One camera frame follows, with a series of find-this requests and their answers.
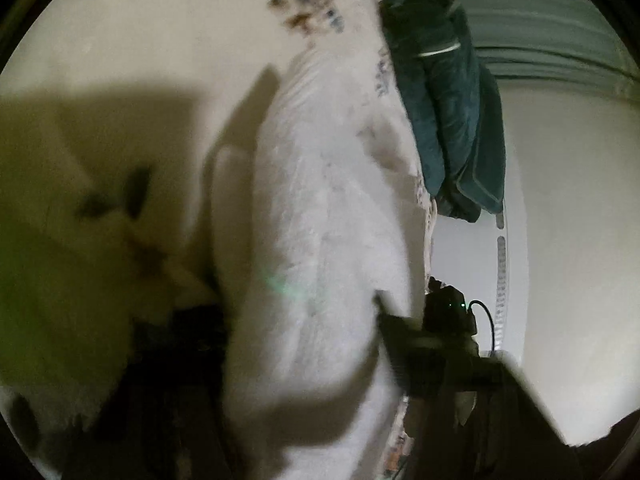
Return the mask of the white knit garment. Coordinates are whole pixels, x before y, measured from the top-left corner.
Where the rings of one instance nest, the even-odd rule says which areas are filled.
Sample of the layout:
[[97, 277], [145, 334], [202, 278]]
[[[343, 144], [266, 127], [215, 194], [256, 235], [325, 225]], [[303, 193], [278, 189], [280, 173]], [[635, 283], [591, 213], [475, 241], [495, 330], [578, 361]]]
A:
[[252, 479], [371, 479], [401, 402], [374, 297], [424, 291], [428, 197], [405, 107], [299, 55], [253, 154], [223, 151], [214, 255], [231, 310], [224, 412]]

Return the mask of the white curved headboard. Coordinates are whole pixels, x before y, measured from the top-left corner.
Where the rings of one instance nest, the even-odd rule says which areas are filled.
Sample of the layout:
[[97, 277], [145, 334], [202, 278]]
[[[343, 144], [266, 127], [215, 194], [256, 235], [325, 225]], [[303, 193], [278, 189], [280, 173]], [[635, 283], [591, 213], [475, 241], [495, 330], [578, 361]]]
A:
[[522, 200], [504, 205], [501, 216], [480, 215], [475, 223], [440, 216], [433, 235], [432, 274], [461, 290], [476, 307], [480, 350], [524, 356], [528, 306], [526, 211]]

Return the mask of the dark green folded blanket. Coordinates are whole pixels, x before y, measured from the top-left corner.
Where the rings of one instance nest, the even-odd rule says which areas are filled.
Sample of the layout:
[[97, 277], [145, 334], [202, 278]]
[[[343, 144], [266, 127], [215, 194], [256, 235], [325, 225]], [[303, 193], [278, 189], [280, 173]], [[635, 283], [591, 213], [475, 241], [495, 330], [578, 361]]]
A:
[[381, 0], [397, 88], [424, 185], [440, 214], [469, 223], [501, 214], [506, 141], [494, 76], [480, 62], [454, 0]]

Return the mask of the grey-green curtain right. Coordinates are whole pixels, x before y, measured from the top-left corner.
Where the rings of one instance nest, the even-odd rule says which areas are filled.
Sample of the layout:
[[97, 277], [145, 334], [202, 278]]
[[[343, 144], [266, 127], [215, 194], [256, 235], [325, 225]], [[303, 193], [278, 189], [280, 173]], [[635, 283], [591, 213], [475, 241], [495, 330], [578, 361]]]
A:
[[639, 66], [591, 0], [454, 0], [495, 77], [639, 99]]

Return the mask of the floral bed blanket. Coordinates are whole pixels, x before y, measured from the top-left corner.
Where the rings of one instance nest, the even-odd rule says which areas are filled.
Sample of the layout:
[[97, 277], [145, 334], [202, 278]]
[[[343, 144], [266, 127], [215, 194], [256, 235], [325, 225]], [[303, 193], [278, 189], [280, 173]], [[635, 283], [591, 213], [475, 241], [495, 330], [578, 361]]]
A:
[[53, 0], [1, 74], [1, 420], [39, 479], [251, 479], [220, 154], [309, 50], [397, 88], [381, 0]]

